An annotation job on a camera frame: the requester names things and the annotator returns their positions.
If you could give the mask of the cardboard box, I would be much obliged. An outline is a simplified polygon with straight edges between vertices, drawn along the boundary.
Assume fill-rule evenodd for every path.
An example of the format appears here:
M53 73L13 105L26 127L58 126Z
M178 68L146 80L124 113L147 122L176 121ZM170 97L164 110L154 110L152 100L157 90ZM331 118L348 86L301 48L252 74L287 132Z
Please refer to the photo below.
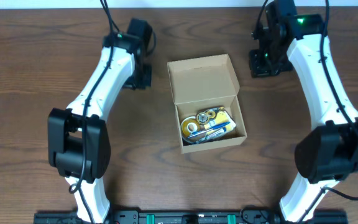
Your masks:
M227 54L168 62L168 73L181 152L205 151L238 146L247 138L239 106L239 82ZM195 118L200 110L224 107L236 127L223 137L201 144L192 144L181 133L185 119Z

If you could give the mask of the yellow black correction tape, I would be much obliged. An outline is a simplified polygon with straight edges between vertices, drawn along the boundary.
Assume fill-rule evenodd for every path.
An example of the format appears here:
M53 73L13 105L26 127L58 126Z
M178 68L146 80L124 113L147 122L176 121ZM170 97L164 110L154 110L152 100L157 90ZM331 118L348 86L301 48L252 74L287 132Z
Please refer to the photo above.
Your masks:
M200 110L196 113L196 121L198 124L207 124L209 121L215 119L217 117L217 114L223 110L224 107L222 106L206 109L204 111Z

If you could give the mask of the yellow sticky note pad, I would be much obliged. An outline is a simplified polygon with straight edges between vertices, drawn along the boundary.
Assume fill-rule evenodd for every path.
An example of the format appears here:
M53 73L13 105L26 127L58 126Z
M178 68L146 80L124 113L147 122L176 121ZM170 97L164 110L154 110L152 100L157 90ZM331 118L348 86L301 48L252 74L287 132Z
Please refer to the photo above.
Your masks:
M236 123L233 121L233 119L230 117L230 115L227 113L227 111L224 109L223 111L220 111L217 114L217 117L211 121L209 121L207 124L204 125L205 129L208 129L216 124L221 124L224 123L226 121L229 121L230 124L226 125L225 127L227 128L232 128L234 130L234 128L236 127Z

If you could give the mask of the blue ballpoint pen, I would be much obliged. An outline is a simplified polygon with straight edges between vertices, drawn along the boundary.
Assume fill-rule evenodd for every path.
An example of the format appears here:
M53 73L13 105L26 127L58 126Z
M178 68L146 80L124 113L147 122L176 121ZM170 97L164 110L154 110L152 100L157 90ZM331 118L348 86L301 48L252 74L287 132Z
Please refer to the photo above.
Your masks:
M187 138L187 139L193 138L193 137L195 137L195 136L199 136L199 135L201 135L201 134L207 133L208 131L212 131L212 130L216 130L216 129L223 128L223 127L225 127L225 126L228 125L228 124L230 124L229 121L226 121L226 122L221 123L221 124L216 124L216 125L214 125L214 126L208 128L208 129L205 129L205 130L202 130L202 131L197 131L197 132L195 132L195 133L189 135L189 136L186 137L186 138Z

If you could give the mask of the blue white marker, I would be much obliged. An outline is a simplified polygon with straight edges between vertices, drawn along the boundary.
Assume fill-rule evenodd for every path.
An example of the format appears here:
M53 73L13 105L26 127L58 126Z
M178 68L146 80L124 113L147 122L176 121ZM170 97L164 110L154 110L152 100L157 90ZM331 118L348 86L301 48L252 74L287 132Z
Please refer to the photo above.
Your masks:
M201 144L204 142L215 141L227 133L230 133L233 129L227 127L221 127L219 129L211 130L208 133L200 135L200 138L194 141L194 144Z

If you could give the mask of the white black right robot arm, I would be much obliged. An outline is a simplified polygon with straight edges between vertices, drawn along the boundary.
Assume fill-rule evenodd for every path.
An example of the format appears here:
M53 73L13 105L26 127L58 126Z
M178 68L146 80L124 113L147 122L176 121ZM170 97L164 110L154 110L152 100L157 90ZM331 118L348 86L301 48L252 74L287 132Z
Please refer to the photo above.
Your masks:
M295 71L308 104L311 132L295 148L296 177L280 199L275 222L336 223L338 214L323 215L316 207L338 183L358 171L358 111L336 70L327 22L318 14L266 12L257 24L250 52L253 77Z

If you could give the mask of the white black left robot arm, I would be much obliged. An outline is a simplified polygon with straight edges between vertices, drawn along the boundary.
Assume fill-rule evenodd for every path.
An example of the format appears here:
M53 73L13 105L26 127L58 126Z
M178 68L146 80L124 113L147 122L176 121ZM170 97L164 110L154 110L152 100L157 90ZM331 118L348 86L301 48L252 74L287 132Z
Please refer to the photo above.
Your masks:
M111 145L107 121L123 88L143 90L151 85L151 67L143 63L153 51L155 32L112 32L105 37L95 71L80 94L65 108L48 116L48 163L69 183L82 223L105 223L110 202L103 176Z

